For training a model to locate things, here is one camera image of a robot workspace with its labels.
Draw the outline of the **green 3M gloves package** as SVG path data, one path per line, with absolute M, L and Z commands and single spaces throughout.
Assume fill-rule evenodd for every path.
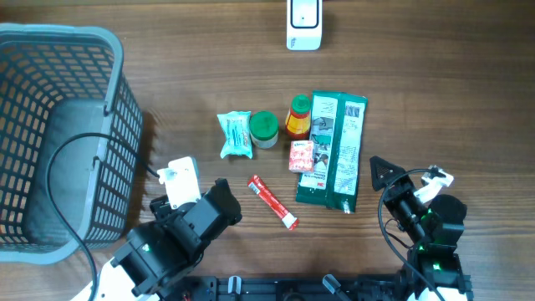
M 312 173 L 299 177 L 296 201 L 355 212 L 359 157 L 368 99 L 336 91 L 312 94 L 309 140 L 313 142 Z

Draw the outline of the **small red candy box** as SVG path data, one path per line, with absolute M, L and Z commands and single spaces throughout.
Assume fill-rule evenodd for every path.
M 311 140 L 294 140 L 290 147 L 288 169 L 294 173 L 313 172 L 313 151 Z

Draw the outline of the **long red snack stick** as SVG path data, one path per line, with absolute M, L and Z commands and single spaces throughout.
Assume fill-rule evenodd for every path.
M 298 226 L 298 218 L 275 197 L 258 175 L 253 175 L 247 186 L 275 212 L 288 230 L 292 231 Z

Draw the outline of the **red sriracha bottle green cap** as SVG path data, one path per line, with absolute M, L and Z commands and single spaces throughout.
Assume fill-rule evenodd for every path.
M 293 98 L 285 120 L 285 130 L 293 140 L 307 140 L 311 127 L 312 102 L 307 95 Z

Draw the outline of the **teal white tissue packet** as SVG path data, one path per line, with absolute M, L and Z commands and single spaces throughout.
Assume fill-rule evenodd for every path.
M 218 114 L 217 118 L 225 136 L 220 157 L 246 156 L 252 159 L 252 141 L 250 137 L 250 111 L 232 111 Z

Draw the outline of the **green lid white jar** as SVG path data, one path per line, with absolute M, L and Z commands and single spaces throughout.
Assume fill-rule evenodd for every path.
M 278 119 L 270 111 L 259 111 L 249 123 L 250 134 L 254 145 L 261 149 L 273 147 L 278 141 Z

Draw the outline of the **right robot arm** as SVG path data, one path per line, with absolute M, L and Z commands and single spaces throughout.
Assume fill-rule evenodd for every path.
M 378 156 L 369 159 L 372 187 L 381 193 L 377 217 L 385 242 L 403 263 L 394 297 L 401 300 L 473 300 L 471 277 L 456 253 L 465 231 L 467 205 L 441 194 L 454 176 L 436 165 L 405 170 Z M 386 229 L 383 210 L 412 244 L 403 255 Z

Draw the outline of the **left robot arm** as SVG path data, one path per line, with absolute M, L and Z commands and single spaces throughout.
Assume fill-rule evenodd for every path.
M 75 300 L 163 300 L 199 264 L 211 242 L 242 219 L 223 178 L 197 202 L 171 210 L 162 196 L 151 209 L 155 220 L 131 229 L 125 244 Z

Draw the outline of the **white barcode scanner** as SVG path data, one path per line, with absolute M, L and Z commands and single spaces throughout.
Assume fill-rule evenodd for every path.
M 287 0 L 286 46 L 290 51 L 315 51 L 323 35 L 322 0 Z

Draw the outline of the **grey plastic shopping basket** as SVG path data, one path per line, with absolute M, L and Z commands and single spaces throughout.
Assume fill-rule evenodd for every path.
M 51 264 L 125 229 L 143 115 L 109 30 L 1 27 L 1 259 Z

